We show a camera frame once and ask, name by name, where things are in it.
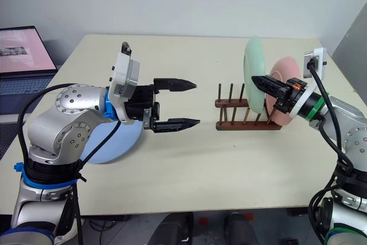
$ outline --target black shoe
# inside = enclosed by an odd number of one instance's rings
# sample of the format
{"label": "black shoe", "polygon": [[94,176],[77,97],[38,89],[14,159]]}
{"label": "black shoe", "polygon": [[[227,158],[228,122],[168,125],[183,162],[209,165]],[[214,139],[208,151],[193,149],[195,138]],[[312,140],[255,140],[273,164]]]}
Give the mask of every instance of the black shoe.
{"label": "black shoe", "polygon": [[237,213],[231,213],[224,223],[224,236],[227,245],[259,245],[253,228],[247,219]]}

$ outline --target table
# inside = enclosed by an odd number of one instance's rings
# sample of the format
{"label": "table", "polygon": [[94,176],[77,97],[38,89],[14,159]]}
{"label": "table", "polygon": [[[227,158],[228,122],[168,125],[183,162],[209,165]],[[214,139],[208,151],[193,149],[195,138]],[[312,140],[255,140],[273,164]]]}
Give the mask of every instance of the table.
{"label": "table", "polygon": [[[87,35],[51,85],[107,86],[123,41],[140,61],[139,85],[153,83],[154,77],[197,84],[194,90],[157,95],[161,120],[188,117],[201,123],[178,133],[144,131],[116,162],[86,165],[82,173],[88,181],[79,182],[82,215],[305,206],[328,181],[335,153],[302,118],[280,131],[216,130],[218,83],[222,98],[228,97],[230,83],[232,97],[239,97],[247,38]],[[267,73],[284,56],[303,68],[303,54],[321,46],[316,39],[265,38],[263,44]],[[330,95],[366,114],[366,105],[330,57],[327,62],[324,84]],[[25,129],[54,103],[55,93],[45,95]],[[244,111],[237,110],[237,116],[243,118]],[[13,212],[20,177],[13,165],[21,161],[16,139],[0,162],[2,214]]]}

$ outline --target black cable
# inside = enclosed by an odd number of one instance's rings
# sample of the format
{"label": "black cable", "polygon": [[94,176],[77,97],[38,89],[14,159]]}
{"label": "black cable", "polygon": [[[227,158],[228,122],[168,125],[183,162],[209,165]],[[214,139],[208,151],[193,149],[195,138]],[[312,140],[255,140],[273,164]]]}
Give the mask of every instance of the black cable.
{"label": "black cable", "polygon": [[353,163],[351,162],[351,160],[348,158],[347,155],[345,155],[339,148],[337,148],[337,146],[333,143],[333,141],[329,138],[329,136],[327,136],[327,134],[326,134],[326,132],[323,128],[323,125],[325,124],[325,122],[326,122],[326,119],[322,118],[321,122],[318,126],[319,131],[321,133],[321,136],[322,136],[322,138],[324,138],[324,140],[327,142],[327,144],[337,153],[338,159],[343,160],[345,162],[345,164],[347,164],[347,166],[348,166],[347,174],[348,174],[354,168]]}
{"label": "black cable", "polygon": [[78,229],[78,244],[83,245],[83,231],[81,229],[81,216],[79,209],[79,201],[78,201],[78,189],[77,184],[72,185],[73,188],[73,203],[74,203],[74,211],[76,216],[76,226]]}
{"label": "black cable", "polygon": [[310,220],[310,223],[311,223],[311,226],[317,236],[317,238],[320,240],[321,244],[323,244],[323,240],[324,240],[324,237],[323,235],[317,230],[317,225],[316,225],[316,221],[314,219],[314,214],[313,214],[313,210],[315,209],[315,206],[314,206],[314,203],[315,201],[319,198],[319,197],[323,197],[325,195],[326,192],[329,192],[331,190],[334,190],[334,189],[337,189],[337,188],[340,188],[342,184],[337,184],[337,185],[334,185],[334,186],[330,186],[328,188],[325,188],[325,189],[322,189],[320,190],[319,192],[317,192],[313,197],[312,199],[310,200],[310,203],[309,203],[309,207],[307,209],[307,213],[309,214],[309,220]]}
{"label": "black cable", "polygon": [[111,225],[103,227],[103,225],[100,225],[92,220],[89,221],[89,226],[96,232],[104,232],[112,229],[117,223],[115,221],[111,221]]}
{"label": "black cable", "polygon": [[24,115],[25,112],[27,112],[27,109],[30,107],[30,105],[36,101],[39,97],[45,95],[46,93],[56,90],[56,89],[60,89],[60,88],[64,88],[67,86],[73,85],[73,83],[64,83],[64,84],[58,84],[58,85],[54,85],[51,87],[48,87],[44,90],[42,90],[41,92],[35,94],[32,98],[30,98],[28,100],[28,102],[24,105],[23,109],[21,110],[19,117],[18,117],[18,121],[17,121],[17,132],[18,132],[18,139],[19,139],[19,143],[21,145],[21,149],[22,149],[22,153],[23,153],[23,163],[24,166],[27,165],[28,163],[28,149],[27,149],[27,144],[25,142],[24,139],[24,133],[23,133],[23,120],[24,120]]}
{"label": "black cable", "polygon": [[[329,187],[331,187],[331,185],[333,184],[335,180],[335,175],[333,173],[333,175],[330,177],[330,180],[329,182],[327,182],[327,184],[325,185],[324,189],[327,189]],[[313,214],[313,219],[316,221],[316,209],[317,209],[317,206],[319,205],[320,201],[322,200],[322,197],[319,196],[316,200],[315,200],[315,203],[314,203],[314,206],[313,206],[313,210],[312,210],[312,214]]]}
{"label": "black cable", "polygon": [[333,121],[334,124],[334,128],[335,128],[335,134],[337,137],[337,146],[338,148],[341,150],[342,149],[342,136],[341,136],[341,132],[340,132],[340,126],[339,126],[339,122],[338,122],[338,118],[335,114],[335,110],[334,107],[329,99],[329,96],[327,95],[327,92],[319,78],[319,76],[316,73],[315,67],[313,66],[313,64],[310,64],[307,67],[310,70],[310,73],[312,75],[312,77],[314,78],[314,80],[316,81],[317,87],[320,90],[320,93],[326,103],[327,109],[329,110],[330,116],[331,116],[331,120]]}
{"label": "black cable", "polygon": [[99,235],[99,245],[102,245],[102,234],[104,231],[101,231],[100,235]]}
{"label": "black cable", "polygon": [[118,121],[114,129],[101,141],[93,150],[91,153],[88,154],[88,156],[80,163],[80,165],[77,168],[77,172],[79,172],[83,166],[93,157],[93,155],[115,134],[115,132],[119,129],[121,125],[121,121]]}

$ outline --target gray floor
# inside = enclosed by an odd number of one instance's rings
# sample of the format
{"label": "gray floor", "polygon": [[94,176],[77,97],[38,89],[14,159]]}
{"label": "gray floor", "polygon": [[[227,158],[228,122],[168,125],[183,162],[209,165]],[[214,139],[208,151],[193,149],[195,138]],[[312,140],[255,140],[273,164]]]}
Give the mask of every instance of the gray floor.
{"label": "gray floor", "polygon": [[[225,245],[223,237],[224,219],[232,211],[195,212],[193,245]],[[253,209],[238,211],[252,213],[250,221],[260,245],[278,245],[284,238],[298,239],[300,245],[319,244],[314,235],[307,215],[289,216],[286,209]],[[119,222],[112,229],[103,233],[102,245],[146,244],[158,224],[166,214],[134,215],[128,222]],[[199,225],[200,217],[209,219],[208,225]],[[89,223],[83,226],[84,244],[99,245],[99,232],[94,231]],[[65,243],[77,245],[77,239]]]}

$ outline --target white wall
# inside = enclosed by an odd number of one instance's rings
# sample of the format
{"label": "white wall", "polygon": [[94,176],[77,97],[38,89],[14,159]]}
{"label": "white wall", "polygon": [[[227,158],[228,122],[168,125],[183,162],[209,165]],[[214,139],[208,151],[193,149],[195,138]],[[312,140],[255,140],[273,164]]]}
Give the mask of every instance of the white wall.
{"label": "white wall", "polygon": [[318,37],[332,53],[366,0],[0,0],[0,27],[35,25],[58,63],[87,33]]}

